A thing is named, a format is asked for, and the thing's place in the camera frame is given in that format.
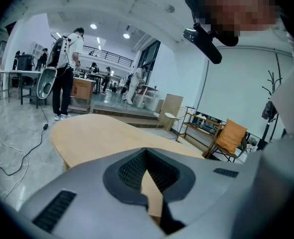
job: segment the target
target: black cable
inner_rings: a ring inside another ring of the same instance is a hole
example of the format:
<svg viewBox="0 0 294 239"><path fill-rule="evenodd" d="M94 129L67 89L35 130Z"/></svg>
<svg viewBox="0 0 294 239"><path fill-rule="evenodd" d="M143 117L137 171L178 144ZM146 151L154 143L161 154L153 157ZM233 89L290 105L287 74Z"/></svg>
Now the black cable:
<svg viewBox="0 0 294 239"><path fill-rule="evenodd" d="M41 107L41 110L42 110L42 112L43 112L43 114L44 114L44 117L46 118L47 126L48 126L48 119L47 119L47 117L46 117L46 115L45 115L45 113L44 113L44 111L43 111L42 105L39 105L39 106Z"/></svg>
<svg viewBox="0 0 294 239"><path fill-rule="evenodd" d="M43 127L43 131L42 131L42 134L41 134L41 142L37 145L37 146L35 146L35 147L33 147L23 158L22 158L22 162L21 162L21 166L19 167L19 169L18 170L16 170L15 172L13 172L13 173L10 173L10 174L8 174L4 169L3 169L3 167L0 167L0 169L7 175L7 176L12 176L13 174L15 174L15 173L17 173L19 170L21 170L21 168L22 168L22 166L23 166L23 162L24 162L24 159L34 150L34 149L36 149L37 147L39 147L41 144L42 144L42 141L43 141L43 133L44 133L44 131L47 129L47 127L45 128L45 126L46 125L44 125L44 127Z"/></svg>

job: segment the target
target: black pants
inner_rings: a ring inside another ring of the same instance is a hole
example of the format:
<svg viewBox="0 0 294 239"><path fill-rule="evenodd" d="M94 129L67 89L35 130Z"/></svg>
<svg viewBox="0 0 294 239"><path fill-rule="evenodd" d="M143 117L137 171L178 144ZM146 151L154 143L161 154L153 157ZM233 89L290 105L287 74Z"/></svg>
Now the black pants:
<svg viewBox="0 0 294 239"><path fill-rule="evenodd" d="M57 69L57 77L53 85L53 112L57 115L66 114L69 102L71 100L71 91L73 87L73 72L71 69ZM62 105L60 104L61 89L63 90Z"/></svg>
<svg viewBox="0 0 294 239"><path fill-rule="evenodd" d="M103 92L106 91L107 86L108 86L108 83L109 83L109 79L104 78L104 79L103 79L103 82L102 82L102 85L104 85Z"/></svg>

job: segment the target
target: window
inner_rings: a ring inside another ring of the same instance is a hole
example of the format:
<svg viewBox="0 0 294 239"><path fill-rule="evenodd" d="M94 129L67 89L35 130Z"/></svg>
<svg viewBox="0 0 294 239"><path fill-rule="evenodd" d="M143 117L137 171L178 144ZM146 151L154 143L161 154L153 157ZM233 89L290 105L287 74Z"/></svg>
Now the window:
<svg viewBox="0 0 294 239"><path fill-rule="evenodd" d="M153 65L155 64L159 46L160 46L160 42L156 41L153 44L151 44L149 47L147 47L141 54L138 67L142 67L142 66L148 67L148 72L142 75L142 78L146 77L146 84L148 84L149 77L153 69Z"/></svg>
<svg viewBox="0 0 294 239"><path fill-rule="evenodd" d="M150 64L151 62L156 60L157 53L159 50L160 42L156 41L149 47L147 47L141 55L141 58L138 63L138 67L141 67L143 65Z"/></svg>

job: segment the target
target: white ceiling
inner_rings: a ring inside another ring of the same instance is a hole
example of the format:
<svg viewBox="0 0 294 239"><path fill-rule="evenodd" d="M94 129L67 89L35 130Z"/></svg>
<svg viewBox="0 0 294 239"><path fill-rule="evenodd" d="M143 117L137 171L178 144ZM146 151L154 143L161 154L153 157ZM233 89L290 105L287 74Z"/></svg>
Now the white ceiling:
<svg viewBox="0 0 294 239"><path fill-rule="evenodd" d="M47 17L51 31L54 33L70 33L74 29L82 27L85 30L86 36L89 35L99 37L100 39L112 40L131 49L145 35L145 32L134 26L130 26L129 30L126 31L128 24L101 11L92 11L89 13L76 11L50 12L47 14ZM90 27L92 23L97 26L97 29ZM125 39L123 37L124 33L129 33L131 36L130 39Z"/></svg>
<svg viewBox="0 0 294 239"><path fill-rule="evenodd" d="M169 5L175 8L173 13L166 12ZM191 11L184 0L16 0L5 12L0 27L23 16L39 13L48 13L53 32L57 29L68 33L83 27L85 34L100 36L130 48L150 41L150 35L175 50L187 42L182 35L184 29L193 26ZM89 27L91 23L97 25L97 30ZM127 25L131 26L130 40L123 38ZM241 37L241 45L290 49L284 29L278 26L275 32L278 34L268 30Z"/></svg>

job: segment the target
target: black bag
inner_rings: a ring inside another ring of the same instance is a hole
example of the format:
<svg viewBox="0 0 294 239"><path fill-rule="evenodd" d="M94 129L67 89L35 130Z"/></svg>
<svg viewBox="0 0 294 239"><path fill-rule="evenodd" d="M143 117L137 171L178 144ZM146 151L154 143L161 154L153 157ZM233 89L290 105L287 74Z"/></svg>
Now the black bag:
<svg viewBox="0 0 294 239"><path fill-rule="evenodd" d="M125 85L128 85L131 83L131 80L132 80L132 76L133 74L129 74L128 77L127 77L127 81L126 81L126 84Z"/></svg>

